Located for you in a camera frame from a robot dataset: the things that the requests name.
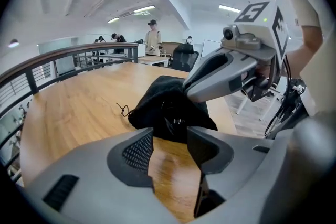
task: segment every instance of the black chair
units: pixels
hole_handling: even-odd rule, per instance
[[[173,52],[172,69],[190,72],[198,58],[198,52],[190,44],[180,44]]]

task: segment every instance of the railing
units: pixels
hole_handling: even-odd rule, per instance
[[[127,53],[111,55],[109,51],[112,49],[124,49]],[[70,63],[70,70],[61,72],[59,67],[63,65],[62,61]],[[86,44],[54,50],[31,58],[0,75],[0,121],[15,106],[53,83],[84,71],[128,61],[138,62],[138,44]],[[20,168],[18,165],[14,167],[13,164],[17,163],[16,160],[19,157],[20,132],[24,125],[24,118],[25,113],[21,119],[22,123],[16,121],[18,126],[6,136],[0,137],[0,152],[6,147],[11,150],[10,145],[15,145],[16,148],[9,158],[1,157],[2,165],[12,175],[14,182],[21,177]]]

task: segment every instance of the drawstring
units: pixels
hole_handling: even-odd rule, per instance
[[[125,106],[122,108],[118,103],[116,103],[116,104],[118,105],[118,107],[120,107],[120,109],[121,109],[121,115],[122,115],[123,117],[127,117],[127,116],[130,114],[130,110],[129,110],[129,108],[128,108],[128,105],[125,105]],[[126,115],[124,115],[125,108],[127,108],[127,114],[126,114]]]

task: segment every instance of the black bag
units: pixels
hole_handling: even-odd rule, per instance
[[[182,90],[184,79],[160,76],[148,88],[128,116],[137,129],[154,127],[154,136],[186,143],[186,127],[200,126],[217,131],[206,103],[193,103]]]

